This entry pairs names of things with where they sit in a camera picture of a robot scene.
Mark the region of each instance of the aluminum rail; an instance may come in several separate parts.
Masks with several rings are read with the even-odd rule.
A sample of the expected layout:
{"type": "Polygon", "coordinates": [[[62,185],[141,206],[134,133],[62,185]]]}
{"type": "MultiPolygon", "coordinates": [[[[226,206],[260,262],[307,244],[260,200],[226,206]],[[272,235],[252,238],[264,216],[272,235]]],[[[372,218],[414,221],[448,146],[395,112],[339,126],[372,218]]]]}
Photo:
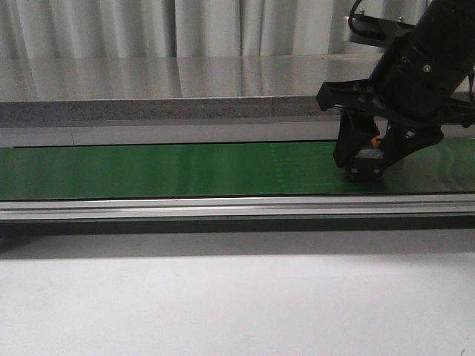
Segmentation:
{"type": "Polygon", "coordinates": [[[475,214],[475,194],[0,202],[0,221],[475,214]]]}

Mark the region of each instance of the curtain fold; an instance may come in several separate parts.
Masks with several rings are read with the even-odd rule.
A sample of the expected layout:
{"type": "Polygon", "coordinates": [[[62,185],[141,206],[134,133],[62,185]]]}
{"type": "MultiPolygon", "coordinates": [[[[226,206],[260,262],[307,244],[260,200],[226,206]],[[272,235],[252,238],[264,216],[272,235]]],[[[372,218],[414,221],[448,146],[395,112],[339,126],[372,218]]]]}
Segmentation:
{"type": "MultiPolygon", "coordinates": [[[[353,0],[0,0],[0,58],[311,55],[342,42],[353,0]]],[[[365,0],[415,23],[427,0],[365,0]]]]}

